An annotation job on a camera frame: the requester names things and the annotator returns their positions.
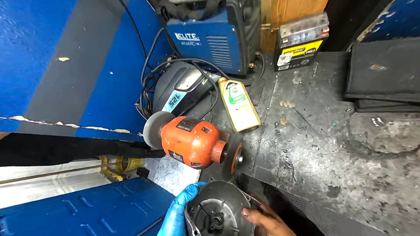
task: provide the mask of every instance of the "oil bottle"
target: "oil bottle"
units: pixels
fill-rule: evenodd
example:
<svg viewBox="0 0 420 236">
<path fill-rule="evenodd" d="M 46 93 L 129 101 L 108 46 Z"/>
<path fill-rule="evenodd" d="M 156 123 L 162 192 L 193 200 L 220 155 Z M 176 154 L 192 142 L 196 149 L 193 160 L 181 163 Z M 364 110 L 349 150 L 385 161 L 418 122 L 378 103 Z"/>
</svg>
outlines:
<svg viewBox="0 0 420 236">
<path fill-rule="evenodd" d="M 218 83 L 234 131 L 242 132 L 259 127 L 260 118 L 244 84 L 236 80 L 227 80 L 225 77 L 220 78 Z"/>
</svg>

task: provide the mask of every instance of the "blue glove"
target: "blue glove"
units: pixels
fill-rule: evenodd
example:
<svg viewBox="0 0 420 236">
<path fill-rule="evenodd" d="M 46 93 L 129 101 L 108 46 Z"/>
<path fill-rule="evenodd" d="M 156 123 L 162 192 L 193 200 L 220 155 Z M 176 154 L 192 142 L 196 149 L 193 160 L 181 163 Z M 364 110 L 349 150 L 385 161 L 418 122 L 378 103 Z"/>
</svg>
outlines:
<svg viewBox="0 0 420 236">
<path fill-rule="evenodd" d="M 198 194 L 198 187 L 206 182 L 188 185 L 173 201 L 157 236 L 186 236 L 184 211 L 186 204 Z"/>
</svg>

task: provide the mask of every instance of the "blue welding machine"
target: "blue welding machine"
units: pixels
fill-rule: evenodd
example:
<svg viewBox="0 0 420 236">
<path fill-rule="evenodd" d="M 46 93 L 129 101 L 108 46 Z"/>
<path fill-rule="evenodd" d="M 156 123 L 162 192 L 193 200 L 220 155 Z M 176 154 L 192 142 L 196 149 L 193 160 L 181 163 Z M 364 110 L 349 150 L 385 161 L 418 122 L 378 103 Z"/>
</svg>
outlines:
<svg viewBox="0 0 420 236">
<path fill-rule="evenodd" d="M 180 56 L 206 60 L 226 73 L 248 72 L 260 44 L 260 0 L 161 0 L 157 6 Z"/>
</svg>

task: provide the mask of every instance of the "grinding wheel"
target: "grinding wheel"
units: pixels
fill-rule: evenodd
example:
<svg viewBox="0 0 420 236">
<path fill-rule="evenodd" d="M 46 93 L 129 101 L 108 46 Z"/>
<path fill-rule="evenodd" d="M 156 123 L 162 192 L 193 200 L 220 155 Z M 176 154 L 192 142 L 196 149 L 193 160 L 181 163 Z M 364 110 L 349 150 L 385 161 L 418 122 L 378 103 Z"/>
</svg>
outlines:
<svg viewBox="0 0 420 236">
<path fill-rule="evenodd" d="M 162 149 L 160 130 L 164 125 L 175 118 L 175 115 L 166 111 L 158 111 L 153 114 L 144 125 L 143 138 L 147 145 Z"/>
<path fill-rule="evenodd" d="M 226 156 L 222 163 L 222 179 L 224 181 L 229 181 L 238 164 L 242 162 L 242 134 L 235 133 L 229 135 L 229 139 L 226 145 Z"/>
</svg>

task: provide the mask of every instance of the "blue locker door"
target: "blue locker door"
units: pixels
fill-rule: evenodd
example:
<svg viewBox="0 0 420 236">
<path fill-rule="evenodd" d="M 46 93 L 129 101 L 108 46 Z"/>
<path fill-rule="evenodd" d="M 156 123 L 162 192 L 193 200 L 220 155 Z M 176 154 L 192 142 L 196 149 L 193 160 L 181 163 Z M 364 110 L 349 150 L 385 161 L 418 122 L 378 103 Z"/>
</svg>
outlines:
<svg viewBox="0 0 420 236">
<path fill-rule="evenodd" d="M 0 209 L 0 236 L 156 235 L 175 197 L 134 178 Z"/>
</svg>

